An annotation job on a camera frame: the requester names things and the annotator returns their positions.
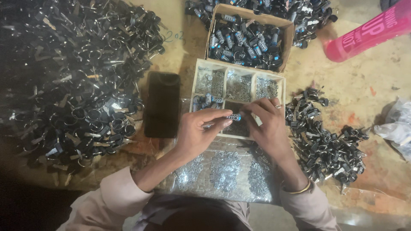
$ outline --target pink bottle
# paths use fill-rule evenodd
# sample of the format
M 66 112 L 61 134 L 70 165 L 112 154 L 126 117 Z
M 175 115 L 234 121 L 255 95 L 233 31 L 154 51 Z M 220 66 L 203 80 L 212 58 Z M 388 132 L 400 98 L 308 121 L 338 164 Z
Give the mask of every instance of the pink bottle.
M 395 36 L 411 32 L 411 0 L 401 0 L 357 29 L 332 40 L 326 56 L 343 62 Z

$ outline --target finger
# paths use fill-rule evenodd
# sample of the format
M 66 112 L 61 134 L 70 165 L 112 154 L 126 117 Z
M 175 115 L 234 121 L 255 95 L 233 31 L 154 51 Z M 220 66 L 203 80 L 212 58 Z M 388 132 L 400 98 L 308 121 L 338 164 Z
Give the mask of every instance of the finger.
M 280 109 L 278 109 L 278 108 L 276 108 L 276 107 L 275 107 L 275 109 L 277 109 L 279 113 L 281 113 L 282 115 L 284 115 L 284 110 L 285 110 L 285 109 L 284 109 L 284 107 L 281 105 L 280 100 L 279 100 L 278 98 L 271 98 L 271 99 L 270 99 L 270 102 L 273 104 L 274 107 L 280 105 L 280 106 L 281 106 Z
M 261 136 L 261 129 L 256 120 L 248 113 L 245 113 L 243 117 L 245 121 L 247 121 L 248 127 L 250 128 L 250 135 L 254 137 L 254 139 L 259 139 Z
M 215 124 L 213 126 L 211 126 L 208 131 L 206 131 L 206 133 L 209 136 L 212 136 L 213 138 L 216 137 L 216 135 L 223 130 L 224 128 L 230 126 L 230 124 L 233 121 L 230 119 L 225 119 L 225 118 L 220 118 L 217 122 L 215 122 Z
M 262 108 L 264 108 L 266 111 L 268 111 L 272 114 L 277 113 L 276 108 L 270 102 L 270 100 L 268 100 L 267 98 L 261 98 L 259 100 L 254 101 L 253 103 L 256 103 L 256 104 L 260 105 Z
M 267 123 L 272 115 L 270 112 L 266 111 L 260 105 L 255 103 L 247 104 L 243 107 L 243 110 L 250 111 L 254 113 L 256 116 L 260 117 L 261 122 Z
M 215 118 L 229 116 L 233 114 L 233 111 L 228 110 L 228 109 L 207 108 L 207 109 L 196 111 L 194 112 L 194 114 L 196 115 L 196 119 L 198 121 L 208 122 Z

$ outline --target sleeve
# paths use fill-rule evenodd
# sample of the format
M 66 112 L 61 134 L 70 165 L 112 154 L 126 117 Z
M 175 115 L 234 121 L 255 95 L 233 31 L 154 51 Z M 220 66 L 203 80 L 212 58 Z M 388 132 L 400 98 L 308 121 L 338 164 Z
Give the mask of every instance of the sleeve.
M 325 193 L 313 181 L 311 185 L 309 190 L 300 194 L 290 194 L 281 189 L 280 199 L 284 210 L 294 217 L 300 231 L 341 231 L 331 214 Z
M 140 212 L 153 193 L 137 187 L 126 167 L 104 178 L 100 188 L 79 206 L 68 231 L 120 231 L 124 220 Z

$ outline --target person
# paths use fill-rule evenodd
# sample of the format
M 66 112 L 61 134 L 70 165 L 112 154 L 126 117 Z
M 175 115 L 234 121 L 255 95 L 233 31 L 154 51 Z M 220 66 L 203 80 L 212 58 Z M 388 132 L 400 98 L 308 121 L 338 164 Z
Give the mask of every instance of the person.
M 257 115 L 258 126 L 250 113 Z M 133 230 L 249 231 L 249 206 L 232 202 L 177 195 L 154 195 L 153 189 L 171 172 L 204 152 L 217 133 L 233 121 L 227 109 L 204 109 L 182 116 L 176 146 L 135 173 L 124 168 L 101 181 L 66 225 L 68 231 L 116 231 L 124 220 L 142 212 Z M 325 194 L 299 168 L 289 145 L 284 108 L 277 98 L 262 98 L 242 109 L 250 134 L 278 165 L 284 181 L 279 196 L 299 230 L 341 230 Z M 205 122 L 213 121 L 208 129 Z

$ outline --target cardboard box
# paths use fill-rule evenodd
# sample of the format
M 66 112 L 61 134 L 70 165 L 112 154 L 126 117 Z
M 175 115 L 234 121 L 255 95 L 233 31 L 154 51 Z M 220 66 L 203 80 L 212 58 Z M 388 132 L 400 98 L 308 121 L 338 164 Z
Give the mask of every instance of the cardboard box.
M 250 103 L 254 100 L 257 99 L 257 88 L 258 88 L 258 83 L 257 83 L 257 78 L 262 78 L 262 79 L 268 79 L 268 80 L 273 80 L 277 82 L 277 98 L 280 101 L 280 104 L 285 108 L 285 87 L 286 87 L 286 79 L 278 74 L 273 74 L 269 73 L 267 71 L 263 71 L 257 68 L 247 68 L 235 64 L 231 64 L 228 62 L 221 62 L 213 59 L 209 60 L 203 60 L 203 59 L 197 59 L 197 64 L 196 64 L 196 72 L 194 75 L 194 82 L 193 82 L 193 90 L 191 94 L 191 102 L 190 102 L 190 112 L 193 111 L 193 98 L 196 95 L 205 96 L 204 90 L 200 92 L 196 87 L 199 84 L 198 80 L 200 81 L 205 80 L 205 76 L 211 75 L 213 76 L 214 73 L 216 72 L 223 72 L 223 81 L 222 81 L 222 90 L 221 90 L 221 95 L 215 94 L 215 97 L 221 97 L 223 98 L 224 102 L 222 103 L 222 108 L 226 109 L 231 109 L 228 108 L 228 105 L 233 105 L 237 104 L 239 106 L 242 106 L 244 104 Z M 228 88 L 228 81 L 227 81 L 227 76 L 229 75 L 229 72 L 235 73 L 236 75 L 239 76 L 249 76 L 251 77 L 251 83 L 250 83 L 250 94 L 249 94 L 249 101 L 241 101 L 238 99 L 230 99 L 228 96 L 227 88 Z M 258 117 L 255 117 L 256 122 L 258 125 L 261 125 L 262 122 Z M 231 138 L 238 138 L 238 139 L 246 139 L 246 140 L 254 140 L 250 135 L 248 136 L 240 136 L 240 135 L 234 135 L 234 134 L 227 134 L 224 130 L 221 131 L 218 136 L 223 136 L 223 137 L 231 137 Z
M 285 67 L 286 67 L 286 64 L 287 64 L 287 61 L 288 61 L 288 57 L 290 56 L 290 51 L 291 51 L 291 47 L 293 45 L 293 39 L 294 39 L 294 24 L 291 21 L 288 21 L 288 20 L 283 19 L 283 18 L 274 17 L 274 16 L 268 15 L 268 14 L 256 15 L 256 14 L 254 14 L 254 12 L 252 10 L 241 8 L 241 7 L 235 7 L 235 6 L 231 6 L 231 5 L 228 5 L 228 4 L 218 4 L 214 8 L 214 14 L 212 16 L 212 22 L 215 21 L 215 14 L 216 13 L 227 14 L 227 15 L 238 14 L 242 18 L 255 19 L 255 21 L 257 21 L 261 24 L 272 24 L 272 25 L 275 25 L 278 28 L 280 28 L 283 31 L 283 35 L 284 35 L 283 37 L 280 37 L 281 43 L 284 45 L 284 49 L 281 53 L 281 59 L 283 59 L 283 64 L 278 67 L 277 72 L 272 72 L 270 70 L 262 70 L 262 69 L 259 69 L 259 70 L 262 70 L 262 71 L 265 71 L 265 72 L 270 72 L 270 73 L 284 73 Z M 210 39 L 211 31 L 212 31 L 212 28 L 210 28 L 210 31 L 208 32 L 208 39 L 207 39 L 206 51 L 205 51 L 205 59 L 206 60 L 208 60 L 208 59 L 214 60 L 214 59 L 211 59 L 211 58 L 208 57 L 208 45 L 210 44 L 209 39 Z

